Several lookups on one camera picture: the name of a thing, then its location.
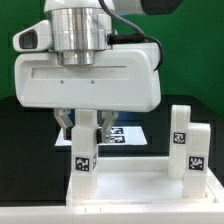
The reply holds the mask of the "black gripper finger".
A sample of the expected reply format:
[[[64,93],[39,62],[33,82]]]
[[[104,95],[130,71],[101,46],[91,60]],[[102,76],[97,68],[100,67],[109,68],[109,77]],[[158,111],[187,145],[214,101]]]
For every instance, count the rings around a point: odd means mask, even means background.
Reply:
[[[71,139],[71,129],[73,128],[73,122],[70,119],[71,110],[56,108],[54,110],[54,117],[59,126],[63,129],[63,138],[65,140]]]
[[[101,128],[97,129],[96,132],[96,139],[97,143],[101,144],[108,144],[111,139],[111,129],[115,124],[116,120],[118,119],[119,112],[118,111],[103,111],[102,112],[102,119],[104,123]]]

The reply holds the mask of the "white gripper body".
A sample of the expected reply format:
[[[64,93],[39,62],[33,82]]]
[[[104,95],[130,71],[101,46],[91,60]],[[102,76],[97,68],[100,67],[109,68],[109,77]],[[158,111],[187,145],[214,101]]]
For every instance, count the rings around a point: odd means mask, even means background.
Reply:
[[[92,65],[58,64],[54,53],[15,61],[16,95],[25,107],[149,112],[161,101],[153,43],[116,45]]]

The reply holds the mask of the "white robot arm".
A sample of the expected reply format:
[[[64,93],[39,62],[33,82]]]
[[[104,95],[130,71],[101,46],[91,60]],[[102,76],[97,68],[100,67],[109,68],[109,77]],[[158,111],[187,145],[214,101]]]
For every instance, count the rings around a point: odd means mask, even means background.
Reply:
[[[139,29],[119,35],[125,14],[167,15],[184,0],[46,0],[46,19],[13,37],[16,95],[26,107],[52,108],[61,127],[72,109],[98,110],[107,143],[120,111],[149,112],[161,100],[161,43]]]

